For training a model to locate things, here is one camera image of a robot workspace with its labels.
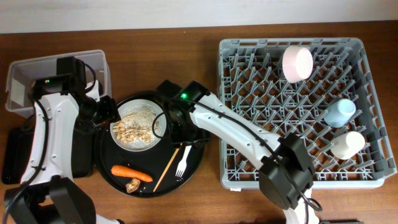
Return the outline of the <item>white plastic fork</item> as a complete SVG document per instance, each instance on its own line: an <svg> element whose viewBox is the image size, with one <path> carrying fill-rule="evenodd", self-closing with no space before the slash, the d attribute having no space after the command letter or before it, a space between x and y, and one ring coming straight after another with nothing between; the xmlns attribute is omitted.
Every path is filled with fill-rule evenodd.
<svg viewBox="0 0 398 224"><path fill-rule="evenodd" d="M187 168L187 158L188 158L188 155L189 155L189 153L191 151L191 148L192 148L192 146L186 146L185 149L184 149L183 157L180 160L180 162L178 163L177 170L176 170L176 173L175 173L175 176L178 177L178 178L182 177L183 173L185 172L185 170Z"/></svg>

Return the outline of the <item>pink bowl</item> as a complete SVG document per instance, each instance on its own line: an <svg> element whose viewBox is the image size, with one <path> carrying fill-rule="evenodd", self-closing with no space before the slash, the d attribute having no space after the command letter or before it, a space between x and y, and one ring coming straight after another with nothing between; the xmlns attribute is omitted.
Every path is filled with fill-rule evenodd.
<svg viewBox="0 0 398 224"><path fill-rule="evenodd" d="M312 54L306 47L287 47L282 57L282 71L289 83L304 81L313 68Z"/></svg>

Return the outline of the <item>cream white cup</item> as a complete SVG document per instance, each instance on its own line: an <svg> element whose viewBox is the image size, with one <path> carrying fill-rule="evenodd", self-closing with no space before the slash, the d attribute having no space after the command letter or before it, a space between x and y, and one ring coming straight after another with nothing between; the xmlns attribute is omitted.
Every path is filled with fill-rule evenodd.
<svg viewBox="0 0 398 224"><path fill-rule="evenodd" d="M356 131L350 131L331 140L331 152L339 159L347 160L353 157L365 146L364 136Z"/></svg>

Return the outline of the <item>light blue cup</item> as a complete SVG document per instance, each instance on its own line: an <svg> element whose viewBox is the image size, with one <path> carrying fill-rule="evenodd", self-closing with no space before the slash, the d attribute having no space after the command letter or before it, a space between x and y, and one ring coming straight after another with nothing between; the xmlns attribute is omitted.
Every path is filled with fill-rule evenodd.
<svg viewBox="0 0 398 224"><path fill-rule="evenodd" d="M324 121L332 128L344 126L356 111L356 105L349 99L340 99L327 109Z"/></svg>

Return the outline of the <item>grey round plate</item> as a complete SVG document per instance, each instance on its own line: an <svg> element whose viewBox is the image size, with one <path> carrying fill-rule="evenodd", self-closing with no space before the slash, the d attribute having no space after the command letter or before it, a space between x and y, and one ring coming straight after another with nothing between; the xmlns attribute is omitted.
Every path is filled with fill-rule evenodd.
<svg viewBox="0 0 398 224"><path fill-rule="evenodd" d="M146 151L160 142L167 130L162 108L145 99L129 100L118 108L121 119L109 130L115 143L131 152Z"/></svg>

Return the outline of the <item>orange carrot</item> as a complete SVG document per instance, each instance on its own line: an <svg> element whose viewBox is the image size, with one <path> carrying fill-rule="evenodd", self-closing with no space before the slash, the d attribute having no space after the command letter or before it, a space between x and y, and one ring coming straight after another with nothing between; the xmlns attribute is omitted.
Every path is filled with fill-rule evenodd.
<svg viewBox="0 0 398 224"><path fill-rule="evenodd" d="M115 176L139 179L144 182L153 181L150 175L121 165L112 166L111 173Z"/></svg>

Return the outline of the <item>wooden chopstick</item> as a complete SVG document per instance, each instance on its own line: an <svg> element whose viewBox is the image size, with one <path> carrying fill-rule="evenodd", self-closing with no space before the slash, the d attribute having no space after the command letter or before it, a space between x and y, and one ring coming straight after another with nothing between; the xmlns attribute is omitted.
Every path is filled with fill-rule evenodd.
<svg viewBox="0 0 398 224"><path fill-rule="evenodd" d="M159 180L157 181L157 183L156 183L156 185L155 185L155 187L154 187L154 189L153 189L153 191L152 191L153 193L156 192L156 190L158 189L160 183L161 183L162 180L164 179L164 177L165 177L167 171L169 170L169 168L170 168L171 164L173 163L175 157L177 156L179 150L180 150L180 148L176 148L176 150L174 151L174 153L173 153L172 157L170 158L168 164L166 165L166 167L165 167L165 169L164 169L162 175L160 176Z"/></svg>

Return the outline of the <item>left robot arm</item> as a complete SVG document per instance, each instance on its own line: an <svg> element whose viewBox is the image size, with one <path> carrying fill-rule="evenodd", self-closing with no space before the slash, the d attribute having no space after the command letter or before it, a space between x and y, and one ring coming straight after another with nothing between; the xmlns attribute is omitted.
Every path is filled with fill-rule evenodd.
<svg viewBox="0 0 398 224"><path fill-rule="evenodd" d="M74 130L95 132L119 121L116 102L100 96L97 80L87 84L84 61L63 57L56 66L56 74L35 80L28 95L35 115L32 149L20 186L6 190L2 221L116 223L97 214L72 174Z"/></svg>

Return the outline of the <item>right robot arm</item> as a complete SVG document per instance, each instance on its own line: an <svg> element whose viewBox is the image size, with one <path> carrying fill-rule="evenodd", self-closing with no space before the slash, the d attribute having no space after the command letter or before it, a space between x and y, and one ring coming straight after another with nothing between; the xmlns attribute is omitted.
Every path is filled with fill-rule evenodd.
<svg viewBox="0 0 398 224"><path fill-rule="evenodd" d="M258 171L260 191L283 209L287 223L319 223L322 206L311 198L315 168L297 135L282 137L253 124L195 81L182 88L165 80L156 94L171 127L185 134L206 130L248 159Z"/></svg>

